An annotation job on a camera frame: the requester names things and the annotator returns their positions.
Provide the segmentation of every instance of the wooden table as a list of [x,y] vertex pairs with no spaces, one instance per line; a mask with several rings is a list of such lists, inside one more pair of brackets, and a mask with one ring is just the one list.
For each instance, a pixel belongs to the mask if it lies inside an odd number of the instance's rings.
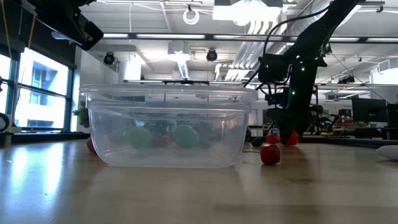
[[397,223],[398,163],[301,144],[262,166],[108,167],[84,141],[0,149],[0,223]]

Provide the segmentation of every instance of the security camera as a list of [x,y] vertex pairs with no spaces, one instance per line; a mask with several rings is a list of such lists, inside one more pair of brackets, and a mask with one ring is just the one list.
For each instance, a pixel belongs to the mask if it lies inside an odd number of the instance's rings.
[[116,63],[116,59],[113,55],[114,55],[113,52],[106,53],[105,58],[104,58],[105,65],[113,65]]
[[217,53],[215,49],[209,49],[209,52],[207,53],[206,59],[208,62],[214,62],[217,60]]

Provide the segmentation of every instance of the computer monitor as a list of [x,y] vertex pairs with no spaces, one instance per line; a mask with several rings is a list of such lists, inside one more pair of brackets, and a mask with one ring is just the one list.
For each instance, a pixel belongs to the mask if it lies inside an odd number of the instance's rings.
[[385,100],[352,98],[354,121],[388,122]]
[[344,117],[351,117],[351,110],[348,109],[338,110],[338,115]]

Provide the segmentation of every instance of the green ball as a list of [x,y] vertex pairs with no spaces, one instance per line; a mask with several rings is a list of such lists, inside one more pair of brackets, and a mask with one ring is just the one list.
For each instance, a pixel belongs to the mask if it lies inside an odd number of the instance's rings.
[[132,127],[129,132],[131,144],[136,148],[150,147],[152,134],[144,127]]
[[174,142],[184,148],[198,146],[200,143],[198,133],[186,124],[181,124],[174,129]]

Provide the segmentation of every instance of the clear plastic container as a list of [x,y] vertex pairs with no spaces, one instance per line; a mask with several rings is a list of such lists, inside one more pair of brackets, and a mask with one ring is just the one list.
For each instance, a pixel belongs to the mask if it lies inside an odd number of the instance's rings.
[[244,144],[257,92],[184,85],[82,85],[99,157],[111,166],[222,168]]

